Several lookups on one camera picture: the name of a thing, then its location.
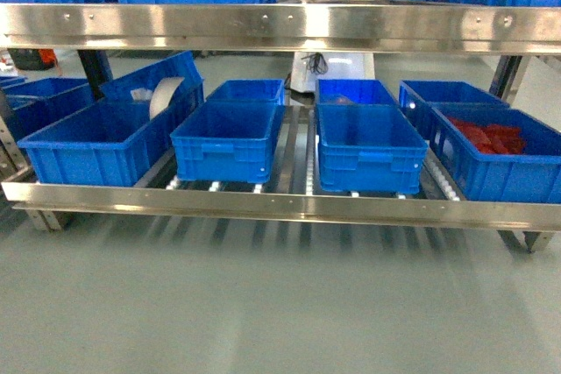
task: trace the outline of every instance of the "metal frame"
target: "metal frame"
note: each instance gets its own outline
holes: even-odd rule
[[[513,104],[526,74],[529,56],[501,56],[489,92]]]
[[[0,4],[0,45],[555,55],[561,54],[561,8]],[[514,72],[504,74],[512,82]],[[552,233],[561,230],[558,205],[465,201],[431,152],[421,177],[424,194],[419,197],[325,194],[316,182],[314,119],[312,109],[288,111],[275,159],[278,177],[264,186],[238,186],[232,191],[224,183],[180,183],[174,177],[174,155],[169,152],[130,188],[22,182],[33,176],[32,169],[12,157],[17,162],[12,171],[19,171],[3,188],[6,198],[35,215],[34,222],[42,229],[61,229],[71,212],[519,229],[530,251],[542,249]],[[305,145],[303,162],[296,159],[298,145]]]
[[[561,53],[560,8],[452,4],[0,4],[0,45]]]

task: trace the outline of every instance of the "metal bracket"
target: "metal bracket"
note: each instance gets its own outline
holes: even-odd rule
[[[13,173],[17,170],[21,170],[29,166],[24,158],[23,153],[19,150],[16,144],[16,139],[23,135],[21,126],[19,125],[18,116],[11,109],[8,104],[8,99],[4,91],[0,88],[0,141],[4,146],[4,150],[10,162],[7,162],[5,158],[2,159],[2,154],[0,153],[1,167],[5,173],[10,172],[10,168],[13,168]]]
[[[530,56],[501,56],[489,91],[512,104],[528,68]]]
[[[555,235],[554,232],[528,232],[524,231],[524,241],[528,252],[543,251]]]

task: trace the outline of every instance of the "black cable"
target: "black cable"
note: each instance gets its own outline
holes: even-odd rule
[[[302,57],[302,60],[308,59],[308,64],[306,68],[312,74],[327,74],[329,70],[329,66],[327,65],[327,61],[323,57],[321,53],[312,53],[308,56]]]
[[[290,89],[291,81],[292,81],[292,72],[289,72],[284,80],[284,89]]]

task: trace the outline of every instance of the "metal post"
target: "metal post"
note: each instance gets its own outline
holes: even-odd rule
[[[512,104],[528,68],[530,56],[501,56],[491,83],[491,94]]]
[[[113,79],[113,73],[107,59],[107,54],[97,50],[78,50],[80,61],[88,77],[89,85],[94,91],[94,98],[103,98],[103,92],[99,86]]]
[[[3,159],[0,163],[5,173],[9,173],[11,168],[13,168],[13,172],[16,172],[28,166],[24,155],[16,144],[17,139],[20,139],[23,135],[18,116],[11,109],[6,94],[0,88],[0,141],[2,141],[7,157],[11,161],[10,163]]]
[[[527,232],[524,231],[524,241],[528,252],[543,251],[555,235],[554,232]]]

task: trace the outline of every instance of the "gray floor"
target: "gray floor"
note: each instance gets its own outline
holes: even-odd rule
[[[403,59],[376,57],[392,90],[493,73]],[[290,60],[197,66],[211,89]],[[490,231],[78,215],[41,234],[0,215],[2,373],[561,372],[558,237],[530,256]]]

